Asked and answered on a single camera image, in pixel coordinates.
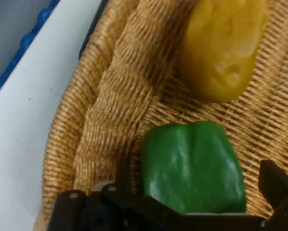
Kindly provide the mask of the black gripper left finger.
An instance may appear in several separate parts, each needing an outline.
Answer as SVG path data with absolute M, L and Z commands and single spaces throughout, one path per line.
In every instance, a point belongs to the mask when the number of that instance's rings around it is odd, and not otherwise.
M 120 160 L 116 179 L 86 195 L 61 193 L 48 224 L 49 231 L 176 231 L 182 216 L 151 197 L 130 190 L 128 158 Z

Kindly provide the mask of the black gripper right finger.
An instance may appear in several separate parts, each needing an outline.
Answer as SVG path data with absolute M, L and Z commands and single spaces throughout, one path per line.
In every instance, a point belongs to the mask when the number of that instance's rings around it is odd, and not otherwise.
M 288 231 L 288 175 L 272 160 L 260 162 L 258 187 L 274 212 L 262 221 L 265 231 Z

